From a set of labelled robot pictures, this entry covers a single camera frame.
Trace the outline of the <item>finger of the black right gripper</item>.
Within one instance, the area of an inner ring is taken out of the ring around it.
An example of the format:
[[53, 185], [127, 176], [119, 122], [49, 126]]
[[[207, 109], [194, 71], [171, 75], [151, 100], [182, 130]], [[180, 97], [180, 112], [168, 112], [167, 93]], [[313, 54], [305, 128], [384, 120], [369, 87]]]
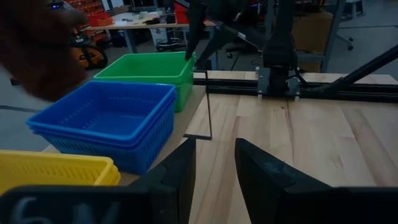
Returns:
[[209, 57], [216, 53], [224, 45], [232, 41], [232, 32], [228, 29], [216, 29], [214, 36], [197, 59], [195, 66], [201, 66]]
[[185, 60], [188, 61], [193, 55], [200, 37], [204, 31], [204, 20], [206, 17], [207, 6], [201, 0], [190, 0], [188, 10], [185, 12], [189, 21], [189, 33]]

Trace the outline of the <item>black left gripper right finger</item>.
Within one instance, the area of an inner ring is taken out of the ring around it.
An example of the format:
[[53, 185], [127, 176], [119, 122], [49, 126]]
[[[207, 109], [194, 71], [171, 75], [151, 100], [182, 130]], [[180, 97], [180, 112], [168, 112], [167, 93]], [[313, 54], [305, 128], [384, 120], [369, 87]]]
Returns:
[[252, 224], [398, 224], [398, 187], [332, 187], [243, 138], [235, 163]]

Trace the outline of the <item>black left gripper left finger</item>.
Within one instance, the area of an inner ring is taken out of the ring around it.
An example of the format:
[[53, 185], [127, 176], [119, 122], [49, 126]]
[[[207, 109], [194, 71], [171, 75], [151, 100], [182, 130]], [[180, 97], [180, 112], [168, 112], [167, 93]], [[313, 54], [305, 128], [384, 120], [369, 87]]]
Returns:
[[0, 224], [188, 224], [196, 141], [128, 186], [31, 185], [0, 197]]

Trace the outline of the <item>yellow plastic slotted basket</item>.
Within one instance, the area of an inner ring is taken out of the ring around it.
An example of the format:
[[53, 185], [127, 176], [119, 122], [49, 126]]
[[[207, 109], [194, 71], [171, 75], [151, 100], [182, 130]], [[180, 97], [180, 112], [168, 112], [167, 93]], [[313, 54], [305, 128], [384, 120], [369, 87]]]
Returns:
[[116, 166], [112, 166], [109, 170], [104, 171], [98, 179], [94, 182], [94, 185], [111, 185], [115, 186], [119, 184], [121, 174]]
[[0, 150], [0, 195], [22, 185], [94, 185], [112, 166], [108, 157]]

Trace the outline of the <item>blue plastic slotted basket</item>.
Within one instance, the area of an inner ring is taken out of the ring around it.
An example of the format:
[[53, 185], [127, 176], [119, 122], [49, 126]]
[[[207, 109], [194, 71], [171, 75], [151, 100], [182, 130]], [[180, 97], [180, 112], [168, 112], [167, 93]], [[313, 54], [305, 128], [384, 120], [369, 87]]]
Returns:
[[166, 112], [176, 87], [159, 83], [90, 81], [27, 120], [33, 131], [118, 146], [135, 144]]
[[51, 134], [44, 134], [43, 138], [61, 153], [110, 157], [119, 170], [141, 175], [146, 173], [152, 165], [171, 136], [173, 129], [174, 106], [169, 104], [161, 111], [149, 130], [144, 133], [143, 138], [138, 140], [134, 146], [112, 146]]
[[134, 146], [155, 123], [174, 92], [135, 93], [132, 96], [97, 96], [83, 101], [68, 96], [31, 117], [36, 134], [51, 134], [84, 141]]

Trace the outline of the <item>green plastic slotted basket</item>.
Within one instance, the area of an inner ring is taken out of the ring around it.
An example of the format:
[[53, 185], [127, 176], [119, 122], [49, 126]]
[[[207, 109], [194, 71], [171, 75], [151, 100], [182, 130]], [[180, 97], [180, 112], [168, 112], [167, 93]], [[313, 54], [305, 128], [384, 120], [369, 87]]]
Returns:
[[126, 54], [94, 76], [95, 80], [181, 85], [193, 76], [196, 55], [185, 52]]
[[167, 77], [94, 77], [95, 80], [101, 81], [121, 81], [121, 82], [141, 82], [141, 83], [161, 83], [173, 84], [177, 89], [177, 99], [175, 102], [175, 112], [183, 111], [187, 100], [190, 97], [193, 88], [193, 74], [182, 76], [167, 76]]

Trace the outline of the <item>wooden shelf table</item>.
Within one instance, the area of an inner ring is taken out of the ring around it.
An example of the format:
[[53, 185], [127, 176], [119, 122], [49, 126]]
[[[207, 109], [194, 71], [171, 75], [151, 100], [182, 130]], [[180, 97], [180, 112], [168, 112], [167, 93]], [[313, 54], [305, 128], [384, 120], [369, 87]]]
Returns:
[[185, 138], [192, 138], [196, 140], [206, 140], [206, 141], [211, 141], [213, 138], [213, 129], [212, 129], [212, 120], [211, 120], [211, 105], [210, 105], [210, 95], [209, 95], [209, 78], [208, 78], [208, 71], [207, 70], [195, 70], [195, 72], [198, 73], [204, 73], [205, 74], [205, 80], [204, 85], [205, 85], [205, 93], [206, 93], [206, 101], [207, 101], [207, 110], [208, 110], [208, 124], [209, 124], [209, 136], [204, 136], [204, 135], [197, 135], [197, 134], [184, 134], [183, 136]]

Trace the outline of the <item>beige background work table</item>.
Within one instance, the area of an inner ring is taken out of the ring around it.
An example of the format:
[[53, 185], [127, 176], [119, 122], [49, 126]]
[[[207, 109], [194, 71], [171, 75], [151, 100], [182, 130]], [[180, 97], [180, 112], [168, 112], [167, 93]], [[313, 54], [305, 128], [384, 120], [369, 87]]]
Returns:
[[123, 30], [124, 38], [130, 53], [137, 53], [136, 43], [133, 38], [132, 30], [133, 29], [166, 29], [166, 28], [182, 28], [188, 29], [189, 24], [181, 24], [181, 23], [159, 23], [159, 24], [146, 24], [145, 21], [149, 21], [152, 19], [160, 19], [160, 16], [155, 13], [145, 12], [142, 14], [143, 17], [140, 18], [140, 15], [134, 15], [131, 12], [125, 12], [122, 14], [118, 14], [112, 16], [113, 22], [111, 24], [107, 24], [104, 22], [100, 22], [99, 26], [89, 26], [83, 28], [83, 30]]

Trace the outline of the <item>brown cardboard box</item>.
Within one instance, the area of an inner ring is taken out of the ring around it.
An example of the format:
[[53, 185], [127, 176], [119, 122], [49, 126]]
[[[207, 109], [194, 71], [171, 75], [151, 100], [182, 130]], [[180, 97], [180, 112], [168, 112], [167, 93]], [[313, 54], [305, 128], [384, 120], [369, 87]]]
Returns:
[[295, 49], [301, 54], [324, 54], [332, 20], [333, 14], [325, 11], [295, 17], [292, 29]]

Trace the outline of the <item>red storage bin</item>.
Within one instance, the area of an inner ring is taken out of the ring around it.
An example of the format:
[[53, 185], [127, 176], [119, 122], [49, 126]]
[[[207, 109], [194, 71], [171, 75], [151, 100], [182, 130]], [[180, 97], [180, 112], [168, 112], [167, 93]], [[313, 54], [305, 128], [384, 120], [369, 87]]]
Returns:
[[88, 16], [91, 27], [103, 27], [113, 24], [113, 18], [107, 12], [101, 12]]

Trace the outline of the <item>orange black wheeled machine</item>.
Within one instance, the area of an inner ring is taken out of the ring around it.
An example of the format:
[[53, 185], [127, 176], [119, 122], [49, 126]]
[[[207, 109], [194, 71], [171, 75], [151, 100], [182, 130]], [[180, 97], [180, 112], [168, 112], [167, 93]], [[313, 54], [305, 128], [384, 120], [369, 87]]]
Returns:
[[94, 45], [81, 31], [74, 29], [69, 39], [74, 58], [85, 70], [102, 69], [108, 64], [105, 51]]

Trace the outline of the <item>red storage bin rack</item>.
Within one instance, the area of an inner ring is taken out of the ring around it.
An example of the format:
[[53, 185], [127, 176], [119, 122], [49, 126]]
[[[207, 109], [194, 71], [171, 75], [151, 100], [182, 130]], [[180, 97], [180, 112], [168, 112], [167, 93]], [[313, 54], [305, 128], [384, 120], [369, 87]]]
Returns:
[[98, 14], [104, 11], [102, 0], [65, 0], [75, 9], [85, 12], [87, 15]]

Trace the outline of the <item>grey table frame leg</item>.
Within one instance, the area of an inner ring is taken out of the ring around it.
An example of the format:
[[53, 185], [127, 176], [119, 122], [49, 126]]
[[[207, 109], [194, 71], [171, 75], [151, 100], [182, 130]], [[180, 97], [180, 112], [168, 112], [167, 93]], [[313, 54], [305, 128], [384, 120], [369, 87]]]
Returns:
[[336, 0], [336, 8], [333, 13], [333, 19], [332, 19], [332, 23], [330, 26], [328, 40], [326, 42], [326, 47], [324, 50], [323, 59], [322, 59], [321, 66], [320, 66], [320, 71], [322, 73], [325, 73], [328, 69], [328, 64], [330, 61], [330, 57], [331, 57], [331, 53], [332, 53], [333, 46], [335, 43], [335, 39], [337, 36], [337, 32], [338, 32], [338, 28], [340, 25], [341, 16], [343, 13], [345, 3], [346, 3], [346, 0]]

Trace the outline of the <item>black frame base rail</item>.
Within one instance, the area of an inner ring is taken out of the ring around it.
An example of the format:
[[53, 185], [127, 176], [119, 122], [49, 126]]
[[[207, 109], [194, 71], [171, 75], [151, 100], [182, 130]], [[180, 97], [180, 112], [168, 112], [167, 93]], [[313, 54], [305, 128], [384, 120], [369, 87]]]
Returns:
[[373, 103], [398, 103], [398, 85], [352, 84], [339, 90], [329, 90], [329, 84], [290, 80], [293, 86], [284, 93], [274, 93], [266, 87], [259, 89], [255, 80], [205, 79], [196, 78], [194, 85], [203, 85], [208, 93], [225, 95], [261, 95], [271, 98], [308, 98], [317, 100], [366, 101]]

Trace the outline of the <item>black diagonal frame strut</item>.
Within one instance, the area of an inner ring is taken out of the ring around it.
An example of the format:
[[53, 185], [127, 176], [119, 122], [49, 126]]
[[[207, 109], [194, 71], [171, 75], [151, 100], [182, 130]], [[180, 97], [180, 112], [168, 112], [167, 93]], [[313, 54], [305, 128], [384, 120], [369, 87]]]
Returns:
[[351, 84], [354, 84], [358, 80], [366, 77], [367, 75], [372, 74], [376, 70], [380, 69], [381, 67], [387, 65], [388, 63], [392, 62], [397, 58], [398, 58], [398, 44], [389, 49], [388, 51], [384, 52], [383, 54], [380, 54], [379, 56], [370, 60], [368, 63], [365, 63], [364, 65], [357, 68], [353, 72], [349, 73], [347, 76], [341, 77], [330, 84], [323, 85], [317, 88], [312, 88], [312, 91], [320, 91], [327, 93], [340, 91], [342, 89], [349, 87]]

